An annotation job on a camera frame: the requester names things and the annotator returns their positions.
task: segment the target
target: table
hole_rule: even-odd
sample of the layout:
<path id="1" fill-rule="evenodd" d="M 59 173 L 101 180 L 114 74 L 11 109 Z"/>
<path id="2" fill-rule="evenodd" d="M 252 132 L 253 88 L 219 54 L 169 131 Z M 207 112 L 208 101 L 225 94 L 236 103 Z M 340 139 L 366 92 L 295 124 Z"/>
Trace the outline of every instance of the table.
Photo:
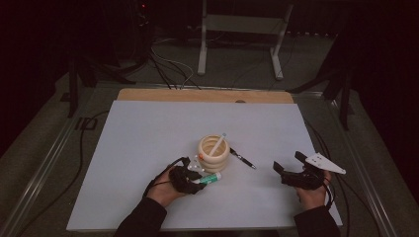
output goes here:
<path id="1" fill-rule="evenodd" d="M 314 150 L 290 94 L 123 89 L 107 118 L 67 230 L 116 229 L 149 181 L 175 159 L 193 158 L 199 139 L 213 132 L 226 132 L 229 144 L 257 170 L 230 156 L 220 181 L 167 208 L 162 230 L 294 226 L 293 216 L 302 209 L 294 189 L 281 184 L 273 162 L 301 171 L 293 154 Z M 335 205 L 330 211 L 342 225 Z"/>
<path id="2" fill-rule="evenodd" d="M 288 21 L 293 9 L 289 4 L 287 11 L 282 18 L 258 18 L 244 16 L 225 16 L 207 13 L 207 0 L 203 0 L 203 24 L 201 31 L 201 50 L 198 63 L 198 75 L 206 73 L 207 64 L 207 31 L 256 33 L 267 35 L 278 35 L 277 43 L 271 48 L 271 59 L 274 67 L 275 78 L 283 79 L 278 53 L 286 33 Z"/>

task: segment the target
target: dark background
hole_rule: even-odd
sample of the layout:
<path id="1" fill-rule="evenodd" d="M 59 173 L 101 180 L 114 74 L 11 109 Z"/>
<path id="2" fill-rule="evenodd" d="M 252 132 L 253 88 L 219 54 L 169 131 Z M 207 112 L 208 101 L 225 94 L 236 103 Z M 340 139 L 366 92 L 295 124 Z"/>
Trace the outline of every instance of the dark background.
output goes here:
<path id="1" fill-rule="evenodd" d="M 232 0 L 214 0 L 209 4 L 209 11 L 266 17 L 278 12 L 275 8 L 264 8 L 260 2 L 237 0 L 234 5 Z M 322 69 L 353 65 L 352 88 L 359 92 L 394 162 L 418 200 L 415 173 L 419 159 L 414 149 L 419 144 L 416 138 L 417 3 L 392 0 L 294 2 L 289 23 L 292 34 L 335 38 L 339 33 Z M 279 1 L 266 3 L 278 4 L 279 8 L 284 6 Z M 256 10 L 253 7 L 256 5 L 262 10 Z M 122 27 L 129 21 L 124 16 L 126 6 L 127 1 L 114 0 L 0 3 L 0 155 L 54 93 L 54 82 L 68 70 L 70 48 L 86 50 L 102 62 L 118 63 L 126 55 L 129 48 L 122 45 L 133 41 L 132 30 Z M 172 37 L 186 39 L 187 26 L 194 28 L 201 23 L 201 1 L 159 0 L 147 7 L 150 24 L 165 29 Z"/>

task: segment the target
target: hand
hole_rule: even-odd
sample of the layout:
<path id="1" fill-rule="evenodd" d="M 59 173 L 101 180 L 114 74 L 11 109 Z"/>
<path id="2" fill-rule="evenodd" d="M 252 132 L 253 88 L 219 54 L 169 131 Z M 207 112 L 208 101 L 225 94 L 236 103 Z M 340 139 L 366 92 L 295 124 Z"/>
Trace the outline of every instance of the hand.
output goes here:
<path id="1" fill-rule="evenodd" d="M 173 168 L 174 167 L 163 173 L 163 175 L 154 182 L 155 186 L 151 187 L 147 193 L 148 198 L 154 199 L 164 207 L 168 206 L 176 198 L 180 198 L 186 195 L 177 192 L 170 183 L 169 172 Z"/>
<path id="2" fill-rule="evenodd" d="M 332 178 L 332 175 L 328 171 L 324 171 L 324 184 L 329 185 L 329 182 Z M 305 210 L 313 209 L 319 206 L 324 205 L 326 200 L 326 189 L 320 187 L 317 190 L 304 190 L 302 188 L 295 188 L 296 194 L 299 196 L 299 200 L 302 204 L 302 207 Z"/>

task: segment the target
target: desk leg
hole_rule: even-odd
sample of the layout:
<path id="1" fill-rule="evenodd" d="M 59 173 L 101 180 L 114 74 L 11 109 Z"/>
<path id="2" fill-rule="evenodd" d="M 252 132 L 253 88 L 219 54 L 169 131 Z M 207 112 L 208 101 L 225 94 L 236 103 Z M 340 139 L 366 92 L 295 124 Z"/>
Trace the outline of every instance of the desk leg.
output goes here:
<path id="1" fill-rule="evenodd" d="M 284 22 L 282 23 L 281 30 L 278 33 L 277 44 L 275 45 L 275 47 L 271 48 L 271 58 L 272 58 L 272 64 L 274 66 L 275 78 L 279 80 L 284 79 L 284 75 L 283 75 L 283 69 L 281 68 L 280 60 L 278 58 L 278 53 L 280 51 L 281 44 L 283 43 L 284 36 L 287 31 L 287 25 L 288 25 L 288 21 L 290 19 L 292 10 L 293 10 L 293 5 L 290 4 L 287 7 L 286 14 L 284 15 Z"/>
<path id="2" fill-rule="evenodd" d="M 206 74 L 207 65 L 207 0 L 203 0 L 203 27 L 201 29 L 201 51 L 198 63 L 198 75 Z"/>

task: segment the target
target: person's right hand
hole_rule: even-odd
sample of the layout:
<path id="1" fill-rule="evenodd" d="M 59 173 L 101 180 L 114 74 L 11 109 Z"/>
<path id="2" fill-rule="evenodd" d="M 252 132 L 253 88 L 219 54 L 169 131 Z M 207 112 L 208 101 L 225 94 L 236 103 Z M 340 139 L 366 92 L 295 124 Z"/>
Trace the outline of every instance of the person's right hand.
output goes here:
<path id="1" fill-rule="evenodd" d="M 324 171 L 324 184 L 329 185 L 332 175 L 328 171 Z M 322 186 L 317 190 L 305 190 L 302 188 L 295 188 L 296 194 L 299 196 L 299 201 L 305 210 L 313 209 L 324 205 L 326 200 L 326 189 Z"/>

